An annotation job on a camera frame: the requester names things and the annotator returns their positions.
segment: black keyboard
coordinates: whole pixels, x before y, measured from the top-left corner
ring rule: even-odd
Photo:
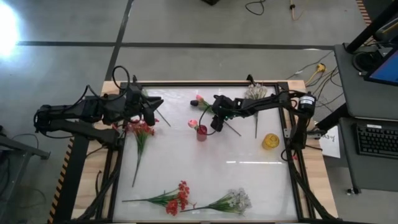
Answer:
[[[355,124],[360,155],[398,159],[398,126]]]

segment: red artificial flower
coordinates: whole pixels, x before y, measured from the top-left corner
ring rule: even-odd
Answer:
[[[175,216],[178,212],[178,202],[177,200],[171,200],[167,203],[166,205],[166,213],[167,214],[172,214]]]

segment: gray floor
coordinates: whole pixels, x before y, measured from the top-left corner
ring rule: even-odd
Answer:
[[[17,16],[19,40],[115,42],[127,0],[6,1]],[[365,25],[355,0],[310,0],[303,17],[292,22],[289,1],[268,0],[263,16],[248,13],[249,1],[221,0],[210,7],[199,0],[135,0],[124,42],[232,43],[333,45],[351,41]],[[305,4],[296,0],[297,10]],[[70,104],[86,84],[100,91],[113,47],[15,47],[0,56],[0,124],[8,135],[33,133],[32,117],[42,104]],[[140,80],[283,80],[304,65],[316,62],[326,50],[254,50],[127,48],[120,50],[116,65],[126,66]],[[329,71],[333,54],[322,61]],[[309,79],[315,67],[293,79]],[[340,83],[338,76],[333,78]],[[327,84],[320,100],[329,102],[341,88]],[[335,109],[344,97],[330,103]],[[330,113],[317,108],[321,120]],[[67,140],[38,134],[40,147],[51,151],[48,161],[33,158],[19,188],[16,206],[40,202],[32,187],[43,191],[47,202],[30,209],[16,209],[13,220],[46,222]],[[28,137],[22,142],[33,144]],[[398,194],[364,190],[355,197],[345,195],[349,187],[347,168],[326,160],[340,217],[349,221],[394,223],[398,216]]]

